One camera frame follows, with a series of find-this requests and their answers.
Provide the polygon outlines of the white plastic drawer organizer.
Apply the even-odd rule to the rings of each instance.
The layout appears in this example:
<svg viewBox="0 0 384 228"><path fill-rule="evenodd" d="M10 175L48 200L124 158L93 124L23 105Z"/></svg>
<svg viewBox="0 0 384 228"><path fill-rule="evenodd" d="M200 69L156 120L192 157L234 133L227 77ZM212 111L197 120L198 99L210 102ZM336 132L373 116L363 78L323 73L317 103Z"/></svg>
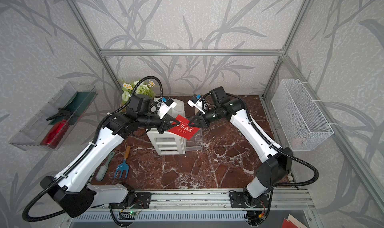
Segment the white plastic drawer organizer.
<svg viewBox="0 0 384 228"><path fill-rule="evenodd" d="M181 100L174 99L176 107L170 109L168 114L176 118L178 115L185 116L185 106ZM187 139L170 132L159 134L157 129L150 129L147 136L158 155L184 155L186 153Z"/></svg>

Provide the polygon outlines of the red printed postcard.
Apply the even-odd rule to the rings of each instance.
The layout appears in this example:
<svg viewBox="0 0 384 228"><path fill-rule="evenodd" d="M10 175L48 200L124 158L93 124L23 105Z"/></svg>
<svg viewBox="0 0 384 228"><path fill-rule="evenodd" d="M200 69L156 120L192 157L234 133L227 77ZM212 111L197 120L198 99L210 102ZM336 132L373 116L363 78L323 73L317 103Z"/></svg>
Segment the red printed postcard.
<svg viewBox="0 0 384 228"><path fill-rule="evenodd" d="M200 128L190 127L188 125L189 121L183 116L178 115L176 120L180 122L180 124L168 130L168 132L174 135L190 140L200 130Z"/></svg>

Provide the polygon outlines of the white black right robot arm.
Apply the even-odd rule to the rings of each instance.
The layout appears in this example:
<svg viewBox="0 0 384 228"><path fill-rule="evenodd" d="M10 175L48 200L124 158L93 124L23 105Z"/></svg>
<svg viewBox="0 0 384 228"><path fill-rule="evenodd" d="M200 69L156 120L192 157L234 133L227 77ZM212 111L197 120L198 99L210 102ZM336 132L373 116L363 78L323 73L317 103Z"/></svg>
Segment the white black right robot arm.
<svg viewBox="0 0 384 228"><path fill-rule="evenodd" d="M227 119L256 151L262 164L255 170L255 178L244 189L249 201L267 194L291 172L292 151L283 149L267 135L252 118L241 97L225 92L220 86L206 95L194 95L188 105L199 111L189 120L189 126L207 129L211 123Z"/></svg>

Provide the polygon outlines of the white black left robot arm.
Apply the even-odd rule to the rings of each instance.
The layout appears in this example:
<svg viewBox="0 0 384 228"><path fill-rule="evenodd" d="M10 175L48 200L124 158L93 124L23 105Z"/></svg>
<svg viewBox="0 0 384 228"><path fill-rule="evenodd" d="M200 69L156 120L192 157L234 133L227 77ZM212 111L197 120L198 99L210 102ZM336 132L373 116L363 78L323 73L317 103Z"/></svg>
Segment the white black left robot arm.
<svg viewBox="0 0 384 228"><path fill-rule="evenodd" d="M98 126L96 138L55 177L46 177L41 186L63 209L75 218L89 208L123 203L129 196L127 185L90 185L91 175L104 159L138 129L156 129L160 134L177 125L169 111L177 103L171 98L154 101L147 95L133 95L125 112L108 115Z"/></svg>

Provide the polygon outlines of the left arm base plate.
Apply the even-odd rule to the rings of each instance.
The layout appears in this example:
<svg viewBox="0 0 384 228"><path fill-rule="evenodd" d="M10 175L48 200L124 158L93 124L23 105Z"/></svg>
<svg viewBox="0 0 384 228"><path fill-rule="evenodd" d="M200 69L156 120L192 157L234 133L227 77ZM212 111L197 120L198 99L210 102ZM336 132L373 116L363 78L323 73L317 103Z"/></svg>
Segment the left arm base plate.
<svg viewBox="0 0 384 228"><path fill-rule="evenodd" d="M129 193L121 203L112 203L112 209L148 209L151 202L151 193Z"/></svg>

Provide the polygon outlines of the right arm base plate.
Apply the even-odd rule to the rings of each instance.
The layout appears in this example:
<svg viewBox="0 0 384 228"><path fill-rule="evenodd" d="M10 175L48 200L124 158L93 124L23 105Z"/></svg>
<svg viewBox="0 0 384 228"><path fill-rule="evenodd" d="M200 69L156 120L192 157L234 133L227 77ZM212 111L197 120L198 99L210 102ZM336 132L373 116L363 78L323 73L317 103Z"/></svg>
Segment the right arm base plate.
<svg viewBox="0 0 384 228"><path fill-rule="evenodd" d="M231 208L240 209L240 208L267 208L270 204L270 196L261 194L257 198L253 198L246 192L237 192L234 190L229 190L228 192Z"/></svg>

